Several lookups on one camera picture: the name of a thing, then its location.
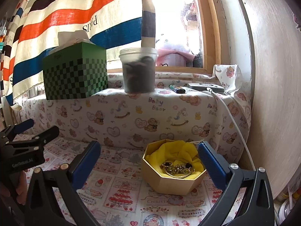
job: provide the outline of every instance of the striped curtain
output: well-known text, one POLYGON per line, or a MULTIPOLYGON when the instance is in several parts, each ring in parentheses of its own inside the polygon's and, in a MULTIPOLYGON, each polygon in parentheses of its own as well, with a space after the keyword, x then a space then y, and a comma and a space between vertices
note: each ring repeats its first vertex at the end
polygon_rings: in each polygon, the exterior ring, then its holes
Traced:
POLYGON ((107 49, 107 68, 121 68, 119 51, 155 47, 152 0, 21 0, 2 53, 1 88, 16 98, 43 82, 42 58, 58 46, 58 32, 84 30, 107 49))

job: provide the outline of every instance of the yellow cloth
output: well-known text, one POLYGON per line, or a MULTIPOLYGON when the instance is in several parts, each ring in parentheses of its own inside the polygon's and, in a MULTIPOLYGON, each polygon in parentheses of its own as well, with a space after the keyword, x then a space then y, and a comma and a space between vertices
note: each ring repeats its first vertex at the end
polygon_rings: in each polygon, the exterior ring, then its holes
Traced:
MULTIPOLYGON (((198 151, 192 143, 186 143, 183 140, 177 140, 174 142, 167 142, 160 146, 155 152, 146 156, 146 161, 161 175, 164 177, 171 177, 164 173, 161 169, 161 164, 163 164, 166 160, 172 158, 181 158, 189 161, 195 171, 187 176, 184 179, 195 179, 199 176, 203 171, 204 167, 201 163, 201 160, 197 157, 198 151)), ((179 163, 183 163, 182 161, 175 160, 173 161, 173 165, 177 165, 179 163)))

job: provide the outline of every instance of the human hand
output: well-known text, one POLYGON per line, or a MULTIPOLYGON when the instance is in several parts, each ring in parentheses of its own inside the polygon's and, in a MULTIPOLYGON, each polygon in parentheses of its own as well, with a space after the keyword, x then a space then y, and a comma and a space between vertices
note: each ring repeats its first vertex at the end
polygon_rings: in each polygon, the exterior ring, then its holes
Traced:
MULTIPOLYGON (((17 202, 22 205, 25 205, 26 196, 27 196, 27 181, 26 181, 26 173, 25 172, 27 172, 27 170, 20 172, 19 184, 16 188, 16 192, 18 194, 17 202)), ((2 183, 0 183, 0 194, 5 197, 9 197, 11 195, 8 188, 5 187, 2 183)))

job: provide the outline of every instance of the gold box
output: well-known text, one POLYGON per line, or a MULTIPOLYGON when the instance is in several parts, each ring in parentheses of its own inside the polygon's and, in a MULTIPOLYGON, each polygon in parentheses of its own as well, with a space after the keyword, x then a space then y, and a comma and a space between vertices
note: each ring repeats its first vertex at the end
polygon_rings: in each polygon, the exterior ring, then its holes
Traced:
POLYGON ((152 154, 154 151, 159 149, 159 147, 166 142, 173 142, 174 140, 164 139, 158 142, 150 143, 146 147, 144 155, 142 157, 141 172, 142 177, 150 186, 157 192, 162 194, 173 194, 173 195, 186 195, 192 191, 197 185, 199 185, 205 174, 204 170, 195 179, 181 179, 173 177, 163 177, 161 176, 153 167, 145 160, 147 155, 152 154))

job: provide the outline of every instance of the lighter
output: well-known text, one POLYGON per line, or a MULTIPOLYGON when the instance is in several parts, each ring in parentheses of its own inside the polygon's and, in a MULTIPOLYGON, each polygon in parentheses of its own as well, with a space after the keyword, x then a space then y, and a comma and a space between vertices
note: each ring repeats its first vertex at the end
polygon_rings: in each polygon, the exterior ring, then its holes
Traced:
POLYGON ((175 85, 169 85, 170 89, 173 90, 175 93, 180 93, 183 94, 185 93, 185 89, 181 88, 179 86, 175 86, 175 85))

